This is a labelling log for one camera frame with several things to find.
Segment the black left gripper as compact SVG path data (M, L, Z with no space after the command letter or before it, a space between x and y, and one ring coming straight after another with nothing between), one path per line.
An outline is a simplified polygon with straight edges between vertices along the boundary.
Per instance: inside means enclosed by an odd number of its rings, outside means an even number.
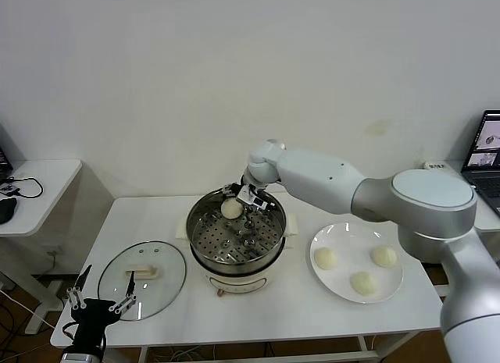
M75 284L66 290L71 306L71 317L77 324L72 346L77 351L100 351L106 346L105 331L108 326L120 320L120 315L128 311L137 300L135 271L130 273L125 298L117 303L93 298L84 299L82 290L91 271L89 265L78 277Z

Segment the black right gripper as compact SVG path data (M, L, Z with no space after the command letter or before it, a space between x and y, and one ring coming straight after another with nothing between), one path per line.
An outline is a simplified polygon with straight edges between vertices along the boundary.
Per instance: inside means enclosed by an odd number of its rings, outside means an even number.
M223 200L234 198L243 205L250 205L250 192L257 194L260 188L260 182L252 175L243 175L238 183L232 185L225 185L222 187L221 192Z

